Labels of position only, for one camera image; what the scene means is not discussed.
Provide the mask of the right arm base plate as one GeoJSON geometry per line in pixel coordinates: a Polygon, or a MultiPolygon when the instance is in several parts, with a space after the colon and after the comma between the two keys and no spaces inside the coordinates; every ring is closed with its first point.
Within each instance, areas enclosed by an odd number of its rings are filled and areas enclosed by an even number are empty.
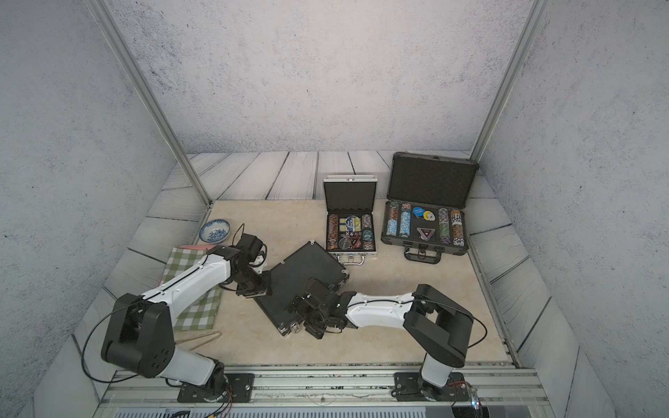
{"type": "Polygon", "coordinates": [[[399,402],[467,402],[469,385],[461,373],[453,372],[443,387],[427,383],[418,372],[394,374],[391,396],[399,402]]]}

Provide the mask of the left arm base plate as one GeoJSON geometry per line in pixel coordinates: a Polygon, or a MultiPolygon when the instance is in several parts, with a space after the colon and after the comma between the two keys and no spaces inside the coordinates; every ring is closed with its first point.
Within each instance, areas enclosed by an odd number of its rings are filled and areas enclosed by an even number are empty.
{"type": "Polygon", "coordinates": [[[230,401],[231,403],[249,403],[251,402],[254,380],[254,374],[224,373],[212,376],[202,386],[183,383],[179,388],[177,402],[216,403],[230,401]]]}

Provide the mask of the black carbon poker case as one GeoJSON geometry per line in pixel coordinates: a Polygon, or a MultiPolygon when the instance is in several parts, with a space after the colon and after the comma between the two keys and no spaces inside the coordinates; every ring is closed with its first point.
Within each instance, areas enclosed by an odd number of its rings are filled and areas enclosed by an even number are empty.
{"type": "Polygon", "coordinates": [[[269,273],[271,294],[256,298],[255,302],[281,336],[300,326],[298,314],[289,313],[287,307],[295,297],[306,294],[309,279],[315,278],[338,290],[349,277],[345,266],[313,240],[290,254],[269,273]]]}

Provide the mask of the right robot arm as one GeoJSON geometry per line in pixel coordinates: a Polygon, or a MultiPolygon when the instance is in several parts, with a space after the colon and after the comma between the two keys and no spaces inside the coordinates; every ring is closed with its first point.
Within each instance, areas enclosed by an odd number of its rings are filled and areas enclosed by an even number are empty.
{"type": "Polygon", "coordinates": [[[321,339],[330,329],[402,329],[425,351],[420,380],[425,389],[444,389],[454,369],[463,367],[475,316],[434,287],[420,284],[412,293],[374,296],[337,293],[311,278],[306,293],[287,305],[309,334],[321,339]]]}

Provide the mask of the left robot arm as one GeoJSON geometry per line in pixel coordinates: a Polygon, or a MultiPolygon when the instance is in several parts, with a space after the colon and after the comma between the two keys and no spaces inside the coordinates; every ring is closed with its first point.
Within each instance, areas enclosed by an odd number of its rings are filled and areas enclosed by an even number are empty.
{"type": "Polygon", "coordinates": [[[226,390],[225,367],[184,350],[174,339],[178,317],[215,287],[235,283],[247,299],[271,294],[264,272],[267,246],[244,233],[230,246],[215,246],[191,268],[141,295],[125,294],[114,305],[101,347],[103,361],[144,378],[180,381],[212,394],[226,390]]]}

